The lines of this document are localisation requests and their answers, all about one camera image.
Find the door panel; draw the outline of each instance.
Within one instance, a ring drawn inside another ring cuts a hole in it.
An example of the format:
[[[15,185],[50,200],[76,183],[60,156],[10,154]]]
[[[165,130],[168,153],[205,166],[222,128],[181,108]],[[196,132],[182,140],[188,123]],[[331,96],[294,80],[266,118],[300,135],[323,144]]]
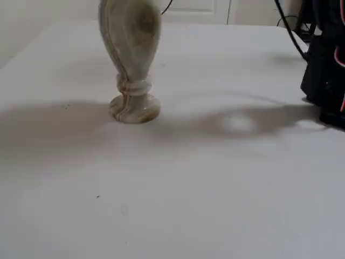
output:
[[[162,10],[170,0],[161,0]],[[174,0],[165,22],[227,24],[230,0]]]

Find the cord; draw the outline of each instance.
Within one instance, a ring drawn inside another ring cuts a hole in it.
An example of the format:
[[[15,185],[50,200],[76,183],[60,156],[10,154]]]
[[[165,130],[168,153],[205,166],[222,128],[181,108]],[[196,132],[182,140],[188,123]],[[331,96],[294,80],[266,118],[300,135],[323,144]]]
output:
[[[290,17],[293,17],[293,18],[298,18],[296,15],[287,15],[285,16],[285,18],[290,18]],[[281,22],[282,18],[279,19],[279,21],[277,22],[277,27],[279,26],[280,22]]]
[[[298,45],[298,43],[297,43],[295,37],[293,36],[293,33],[292,33],[292,31],[291,31],[291,28],[290,28],[289,24],[287,23],[287,20],[286,20],[286,18],[285,18],[285,15],[284,15],[284,12],[283,12],[283,10],[282,10],[282,8],[281,8],[281,5],[280,5],[280,3],[279,3],[279,0],[274,0],[274,1],[275,1],[275,4],[277,5],[277,8],[278,8],[278,11],[279,11],[279,13],[280,13],[281,19],[282,19],[282,21],[283,21],[283,23],[284,23],[284,25],[285,25],[285,28],[286,28],[287,32],[289,33],[289,36],[290,36],[290,38],[291,38],[291,40],[292,40],[292,43],[295,45],[296,49],[297,49],[298,52],[301,54],[301,57],[302,57],[305,61],[308,61],[308,60],[307,60],[307,56],[306,56],[305,53],[301,50],[301,47]]]
[[[162,12],[162,15],[164,15],[164,14],[168,11],[168,9],[170,8],[170,6],[171,6],[172,3],[173,3],[173,0],[170,0],[170,2],[169,2],[169,4],[168,4],[167,8],[165,8],[165,10]]]
[[[296,19],[298,19],[298,16],[296,16],[296,15],[287,15],[287,16],[285,16],[285,18],[296,18]],[[281,20],[282,20],[282,18],[279,19],[279,21],[277,22],[276,27],[279,26]],[[306,23],[303,23],[303,24],[308,29],[308,32],[310,32],[310,30],[311,30],[310,27]]]

